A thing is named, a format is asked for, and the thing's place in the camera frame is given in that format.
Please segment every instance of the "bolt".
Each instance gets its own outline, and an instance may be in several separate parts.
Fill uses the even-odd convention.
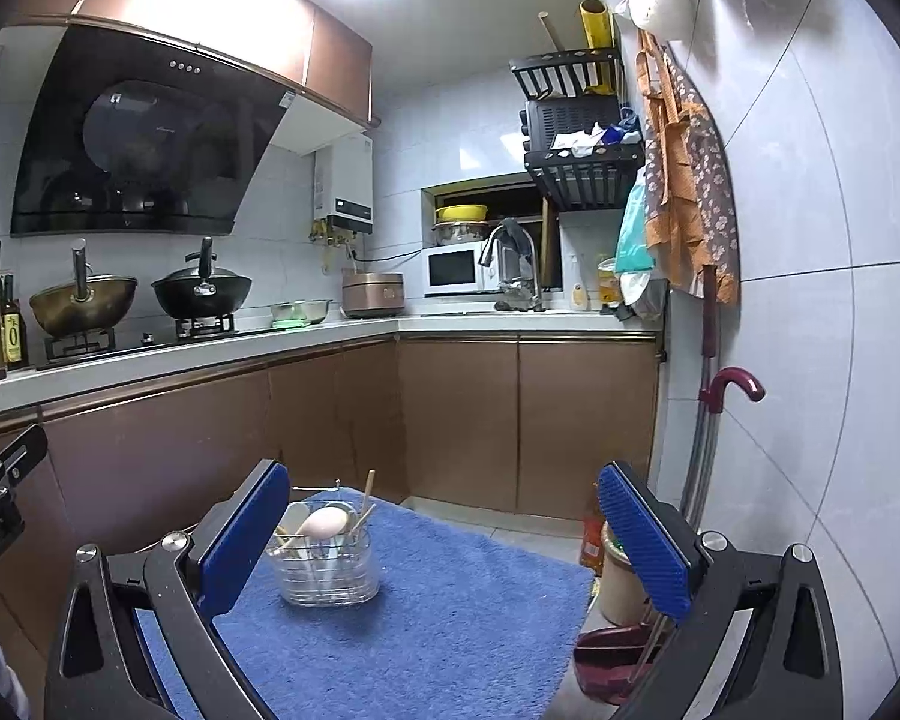
[[[813,560],[813,550],[806,544],[794,544],[794,548],[790,551],[800,562],[810,562],[810,560]]]
[[[84,544],[84,546],[77,548],[77,562],[90,562],[96,556],[96,544]]]
[[[703,546],[710,552],[722,552],[727,549],[727,539],[722,533],[717,533],[716,531],[704,533],[701,541]]]
[[[180,531],[173,531],[173,533],[167,533],[164,536],[160,545],[167,550],[167,552],[179,552],[187,545],[187,536],[184,536]]]

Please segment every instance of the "clear plastic basket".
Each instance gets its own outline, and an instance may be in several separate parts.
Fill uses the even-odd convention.
[[[308,501],[318,509],[330,501]],[[342,607],[369,601],[380,589],[370,533],[360,527],[327,541],[271,536],[264,550],[280,594],[302,607]]]

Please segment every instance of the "blue bag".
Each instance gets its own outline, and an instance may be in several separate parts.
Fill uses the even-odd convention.
[[[647,184],[644,169],[641,167],[636,175],[636,183],[626,199],[624,221],[620,226],[620,238],[617,240],[617,274],[639,274],[652,271],[655,262],[647,251],[647,237],[643,231],[647,218],[647,204],[644,201]]]

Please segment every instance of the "stove burner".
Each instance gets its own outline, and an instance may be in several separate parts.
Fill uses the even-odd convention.
[[[229,336],[236,333],[233,326],[233,314],[222,317],[204,317],[204,319],[178,319],[176,321],[176,338],[178,341],[197,341],[217,336]]]
[[[77,333],[65,338],[44,338],[47,362],[74,362],[117,350],[117,338],[113,328]]]

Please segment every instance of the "blue carpet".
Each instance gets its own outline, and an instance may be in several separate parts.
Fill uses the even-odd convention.
[[[357,501],[360,493],[340,496]],[[376,500],[380,592],[349,608],[297,608],[260,560],[214,624],[281,720],[532,720],[557,693],[593,574]],[[182,718],[199,710],[152,613],[146,643]]]

